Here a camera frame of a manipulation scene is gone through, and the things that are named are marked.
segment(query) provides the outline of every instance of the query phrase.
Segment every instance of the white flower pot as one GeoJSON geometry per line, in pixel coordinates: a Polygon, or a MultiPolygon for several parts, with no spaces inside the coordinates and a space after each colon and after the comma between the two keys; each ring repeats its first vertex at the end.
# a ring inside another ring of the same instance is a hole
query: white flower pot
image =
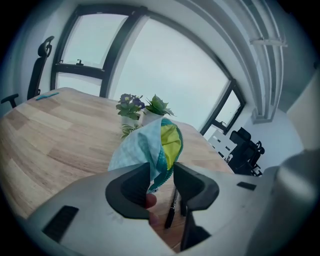
{"type": "Polygon", "coordinates": [[[139,120],[133,120],[130,117],[127,116],[121,116],[121,124],[122,125],[128,125],[131,127],[134,127],[135,125],[139,124],[139,120]]]}
{"type": "Polygon", "coordinates": [[[144,114],[141,115],[142,118],[142,125],[146,126],[147,124],[150,124],[154,120],[157,120],[159,118],[163,118],[163,115],[155,114],[149,111],[148,109],[144,109],[144,114]]]}

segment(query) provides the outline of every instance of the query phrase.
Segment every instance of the window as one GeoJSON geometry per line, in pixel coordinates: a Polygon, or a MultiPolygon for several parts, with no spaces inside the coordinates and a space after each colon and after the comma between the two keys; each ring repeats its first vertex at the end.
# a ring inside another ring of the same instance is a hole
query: window
{"type": "Polygon", "coordinates": [[[245,105],[212,50],[180,24],[146,7],[79,5],[55,51],[51,90],[70,87],[118,100],[157,94],[207,140],[226,134],[245,105]]]}

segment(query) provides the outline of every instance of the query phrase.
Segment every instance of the blue pen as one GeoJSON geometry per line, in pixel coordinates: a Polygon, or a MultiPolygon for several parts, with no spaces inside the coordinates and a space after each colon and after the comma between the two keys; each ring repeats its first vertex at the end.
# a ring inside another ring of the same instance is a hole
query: blue pen
{"type": "Polygon", "coordinates": [[[59,94],[59,92],[55,92],[55,93],[52,93],[52,94],[49,94],[49,95],[41,95],[38,98],[36,98],[35,100],[38,101],[38,100],[41,100],[41,99],[44,99],[44,98],[49,98],[49,97],[51,97],[53,95],[57,95],[57,94],[59,94]]]}

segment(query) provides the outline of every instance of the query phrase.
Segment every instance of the cloth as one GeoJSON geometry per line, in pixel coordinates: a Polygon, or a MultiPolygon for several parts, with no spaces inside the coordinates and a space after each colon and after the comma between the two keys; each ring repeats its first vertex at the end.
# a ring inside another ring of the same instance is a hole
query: cloth
{"type": "Polygon", "coordinates": [[[183,150],[183,137],[178,126],[167,118],[157,119],[131,132],[114,151],[108,171],[150,163],[150,181],[154,192],[173,173],[173,165],[183,150]]]}

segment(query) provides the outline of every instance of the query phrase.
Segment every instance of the yellow cloth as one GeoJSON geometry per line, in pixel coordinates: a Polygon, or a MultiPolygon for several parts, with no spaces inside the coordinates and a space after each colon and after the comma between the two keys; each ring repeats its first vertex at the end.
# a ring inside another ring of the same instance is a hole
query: yellow cloth
{"type": "Polygon", "coordinates": [[[168,165],[167,169],[170,170],[181,149],[181,140],[174,124],[161,126],[161,144],[168,165]]]}

